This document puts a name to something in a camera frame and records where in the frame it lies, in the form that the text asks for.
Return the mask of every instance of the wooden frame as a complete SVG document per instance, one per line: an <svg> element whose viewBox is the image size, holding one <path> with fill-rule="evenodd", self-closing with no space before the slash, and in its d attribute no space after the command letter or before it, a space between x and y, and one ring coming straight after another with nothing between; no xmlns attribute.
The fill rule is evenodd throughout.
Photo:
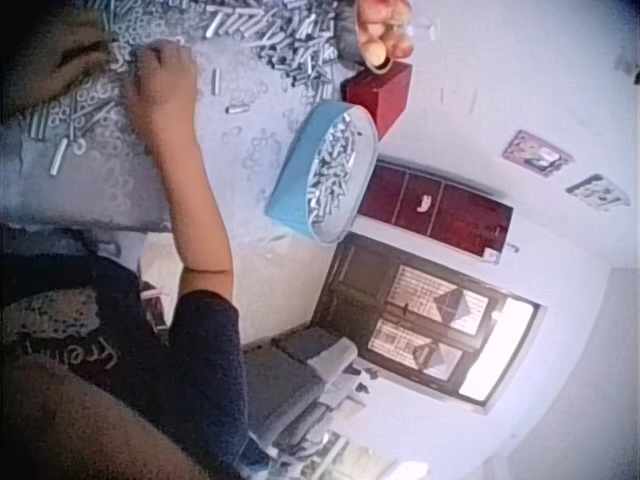
<svg viewBox="0 0 640 480"><path fill-rule="evenodd" d="M365 270L367 271L364 272L364 275L362 272L355 277L353 275L355 267L352 267L352 262L355 261L357 263L358 261L354 260L355 256L362 257L359 261L366 265ZM401 266L424 272L437 279L454 284L463 290L487 298L488 303L476 333L472 335L457 330L438 323L427 316L410 310L407 311L406 308L403 309L390 303L388 296ZM365 284L364 287L355 285L354 283L357 283L357 281L362 281ZM509 298L524 301L534 307L525 333L500 378L485 400L479 401L461 395L459 390L469 370L487 344L496 325L496 320L492 317L492 313L496 310L501 310ZM357 345L361 358L385 370L450 397L484 407L491 400L492 395L520 352L531 330L533 319L537 316L538 308L538 305L529 300L487 285L443 265L360 235L349 234L336 250L312 323L332 330L338 335L350 338ZM380 319L462 351L461 357L456 361L455 367L450 372L447 380L442 380L406 366L370 349L369 341Z"/></svg>

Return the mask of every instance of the floor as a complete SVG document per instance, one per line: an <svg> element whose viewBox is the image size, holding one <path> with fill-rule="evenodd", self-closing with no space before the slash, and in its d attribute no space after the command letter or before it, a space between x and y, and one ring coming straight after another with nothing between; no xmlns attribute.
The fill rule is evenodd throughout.
<svg viewBox="0 0 640 480"><path fill-rule="evenodd" d="M307 323L315 309L334 248L294 233L233 247L243 344L271 338ZM182 265L170 234L151 234L142 256L142 276L162 292L170 320Z"/></svg>

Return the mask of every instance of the sleeve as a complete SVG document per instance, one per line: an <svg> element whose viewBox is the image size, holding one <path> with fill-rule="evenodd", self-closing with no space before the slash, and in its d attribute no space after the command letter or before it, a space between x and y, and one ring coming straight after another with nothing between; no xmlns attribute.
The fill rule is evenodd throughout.
<svg viewBox="0 0 640 480"><path fill-rule="evenodd" d="M187 402L193 422L206 423L207 443L233 463L247 440L246 379L238 310L220 295L183 295L169 331L173 355L198 400Z"/></svg>

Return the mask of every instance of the dark red cabinet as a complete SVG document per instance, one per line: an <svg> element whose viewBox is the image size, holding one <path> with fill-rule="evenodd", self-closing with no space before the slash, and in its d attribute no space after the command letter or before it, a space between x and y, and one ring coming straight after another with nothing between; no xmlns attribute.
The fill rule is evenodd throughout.
<svg viewBox="0 0 640 480"><path fill-rule="evenodd" d="M502 252L513 209L478 193L445 185L431 238L478 255Z"/></svg>
<svg viewBox="0 0 640 480"><path fill-rule="evenodd" d="M409 174L393 225L428 235L443 186L439 180Z"/></svg>
<svg viewBox="0 0 640 480"><path fill-rule="evenodd" d="M513 209L446 181L378 165L359 213L489 259L504 249Z"/></svg>
<svg viewBox="0 0 640 480"><path fill-rule="evenodd" d="M405 171L377 165L358 213L392 223L406 178Z"/></svg>

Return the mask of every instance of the blue container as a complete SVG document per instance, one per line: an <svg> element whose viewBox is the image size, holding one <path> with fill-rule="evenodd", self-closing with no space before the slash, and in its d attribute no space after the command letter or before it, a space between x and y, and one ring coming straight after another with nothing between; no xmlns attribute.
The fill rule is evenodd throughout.
<svg viewBox="0 0 640 480"><path fill-rule="evenodd" d="M309 222L307 189L316 168L316 156L333 124L345 113L349 113L359 133L347 196L336 214L323 222L322 226L312 226ZM267 215L322 244L340 242L356 217L373 173L377 153L378 134L373 119L365 109L336 101L319 104L309 114L290 150L267 205Z"/></svg>

